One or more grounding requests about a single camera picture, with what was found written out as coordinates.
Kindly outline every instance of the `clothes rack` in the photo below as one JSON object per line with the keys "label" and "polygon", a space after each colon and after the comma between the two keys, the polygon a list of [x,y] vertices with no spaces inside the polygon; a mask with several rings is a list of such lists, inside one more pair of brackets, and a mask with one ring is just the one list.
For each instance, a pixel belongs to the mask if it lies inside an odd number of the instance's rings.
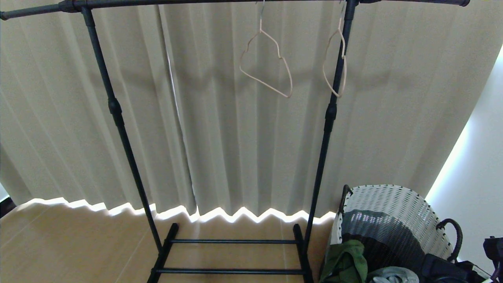
{"label": "clothes rack", "polygon": [[[151,270],[148,283],[158,282],[160,275],[163,273],[187,273],[187,274],[284,274],[284,275],[302,275],[305,283],[313,283],[313,277],[309,260],[307,258],[307,250],[309,247],[309,239],[311,237],[314,213],[316,211],[316,203],[318,200],[319,189],[321,185],[321,178],[325,165],[326,155],[328,151],[328,144],[330,141],[330,134],[333,129],[333,123],[337,114],[337,97],[332,93],[330,102],[325,113],[325,124],[323,128],[323,139],[321,143],[320,156],[318,167],[316,170],[316,177],[314,182],[314,189],[311,199],[311,209],[309,211],[309,218],[305,231],[305,236],[302,236],[300,226],[295,224],[293,226],[293,234],[295,240],[218,240],[218,239],[176,239],[179,226],[173,223],[164,242],[161,242],[159,233],[154,223],[152,213],[148,205],[148,199],[143,188],[138,166],[136,164],[133,150],[129,142],[129,138],[124,125],[122,117],[122,110],[119,101],[115,97],[112,83],[108,75],[108,70],[105,65],[105,59],[100,47],[100,41],[96,32],[96,25],[93,19],[92,9],[111,8],[111,7],[126,7],[126,6],[145,6],[145,5],[176,5],[176,4],[196,4],[196,3],[226,3],[226,2],[252,2],[253,0],[64,0],[57,4],[45,5],[33,8],[19,9],[13,11],[0,12],[2,20],[12,18],[20,18],[31,15],[40,15],[55,12],[65,13],[81,13],[83,15],[85,24],[88,28],[89,36],[93,46],[94,54],[100,74],[105,85],[105,90],[108,96],[108,107],[113,116],[115,125],[119,131],[119,136],[124,147],[124,151],[133,175],[138,194],[140,196],[145,214],[152,232],[155,245],[157,247],[158,256],[157,260]],[[300,0],[267,0],[267,1],[300,1]],[[336,0],[303,0],[303,1],[336,1]],[[349,35],[351,25],[355,15],[356,6],[360,3],[375,3],[381,0],[346,0],[346,10],[344,17],[343,38],[346,41],[346,49],[348,48]],[[459,6],[466,6],[470,0],[389,0],[389,1],[414,1],[426,3],[443,3]],[[339,56],[336,65],[336,72],[333,78],[333,89],[339,91],[341,78],[343,74],[343,60],[342,54],[342,41],[339,48]],[[297,253],[300,261],[300,269],[195,269],[195,268],[165,268],[164,264],[169,255],[170,249],[173,244],[186,244],[186,243],[212,243],[212,244],[291,244],[297,248]]]}

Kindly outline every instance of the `clothes hanger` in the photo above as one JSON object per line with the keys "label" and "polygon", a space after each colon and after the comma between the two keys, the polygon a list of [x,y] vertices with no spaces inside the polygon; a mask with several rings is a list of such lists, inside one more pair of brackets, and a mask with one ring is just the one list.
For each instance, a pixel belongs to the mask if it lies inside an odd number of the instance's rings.
{"label": "clothes hanger", "polygon": [[[259,31],[257,31],[257,33],[248,41],[248,45],[246,46],[246,50],[243,51],[243,53],[241,54],[241,57],[239,58],[239,69],[241,70],[241,72],[245,75],[247,75],[248,77],[254,79],[255,81],[263,84],[264,86],[272,89],[273,91],[281,94],[282,96],[286,97],[286,98],[290,98],[292,96],[292,92],[293,92],[293,82],[292,82],[292,74],[290,73],[290,68],[288,68],[288,63],[286,62],[286,60],[281,56],[280,54],[280,46],[278,44],[278,42],[272,37],[270,36],[267,32],[265,32],[263,29],[262,29],[262,14],[264,13],[264,6],[265,6],[265,3],[266,3],[266,0],[263,0],[262,1],[262,10],[260,12],[260,24],[259,24]],[[265,36],[267,36],[269,39],[271,39],[274,44],[276,44],[276,49],[278,50],[278,59],[281,59],[283,60],[283,63],[285,63],[285,67],[286,67],[286,71],[288,72],[288,78],[290,79],[290,92],[288,95],[280,92],[279,90],[275,89],[274,87],[272,87],[271,85],[265,83],[264,81],[261,81],[260,79],[257,79],[255,78],[254,76],[248,74],[247,72],[243,71],[243,69],[241,68],[241,65],[242,65],[242,60],[243,60],[243,56],[245,53],[248,52],[249,48],[250,48],[250,43],[259,35],[259,34],[264,34]]]}
{"label": "clothes hanger", "polygon": [[[344,40],[344,36],[343,36],[342,30],[341,30],[341,25],[342,25],[342,22],[343,22],[344,7],[345,6],[346,6],[346,2],[344,2],[343,8],[341,10],[341,16],[339,17],[339,26],[337,27],[337,30],[334,33],[332,33],[332,35],[328,39],[328,44],[326,45],[326,49],[325,49],[325,57],[323,59],[323,66],[321,67],[321,69],[323,70],[323,77],[325,78],[326,84],[328,85],[328,87],[330,88],[330,90],[332,91],[332,93],[335,96],[337,96],[338,98],[343,95],[344,89],[346,88],[346,73],[348,71],[347,70],[348,68],[346,67],[346,65],[347,65],[346,64],[346,41]],[[332,41],[332,38],[336,34],[339,34],[339,36],[341,37],[341,41],[343,43],[343,51],[341,53],[341,58],[343,59],[343,87],[341,88],[341,90],[339,91],[339,93],[337,93],[332,88],[332,85],[330,84],[330,82],[328,82],[328,79],[326,78],[326,73],[325,73],[326,55],[328,53],[328,48],[330,47],[330,42]]]}

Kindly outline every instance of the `green cloth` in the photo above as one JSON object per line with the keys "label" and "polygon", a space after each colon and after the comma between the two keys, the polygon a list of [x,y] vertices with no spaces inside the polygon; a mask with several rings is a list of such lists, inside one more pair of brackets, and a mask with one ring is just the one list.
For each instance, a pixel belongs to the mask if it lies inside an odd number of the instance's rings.
{"label": "green cloth", "polygon": [[363,257],[363,244],[349,240],[330,245],[320,283],[365,283],[367,260]]}

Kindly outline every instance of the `clothing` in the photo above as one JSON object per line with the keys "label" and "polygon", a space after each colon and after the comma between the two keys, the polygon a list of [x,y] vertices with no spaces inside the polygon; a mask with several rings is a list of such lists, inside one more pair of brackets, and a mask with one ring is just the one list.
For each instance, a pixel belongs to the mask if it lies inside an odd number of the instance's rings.
{"label": "clothing", "polygon": [[367,283],[419,283],[419,278],[412,270],[389,266],[369,273]]}
{"label": "clothing", "polygon": [[367,261],[363,250],[358,240],[330,245],[320,283],[365,283]]}

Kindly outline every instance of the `beige curtain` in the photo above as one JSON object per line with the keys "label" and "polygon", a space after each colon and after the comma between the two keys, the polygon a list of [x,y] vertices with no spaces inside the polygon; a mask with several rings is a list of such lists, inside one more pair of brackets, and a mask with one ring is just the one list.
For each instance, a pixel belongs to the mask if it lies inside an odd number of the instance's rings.
{"label": "beige curtain", "polygon": [[[3,1],[2,10],[44,2]],[[189,211],[197,204],[201,214],[309,210],[329,101],[322,56],[341,8],[337,1],[266,3],[264,29],[292,71],[290,99],[239,71],[260,5],[93,11],[158,211],[180,204]],[[426,195],[501,48],[502,14],[500,2],[358,5],[318,216],[335,209],[345,183],[396,183]],[[81,16],[9,20],[1,44],[0,178],[14,200],[64,196],[140,208]],[[330,77],[338,47],[329,50]],[[288,90],[274,52],[260,36],[243,68]]]}

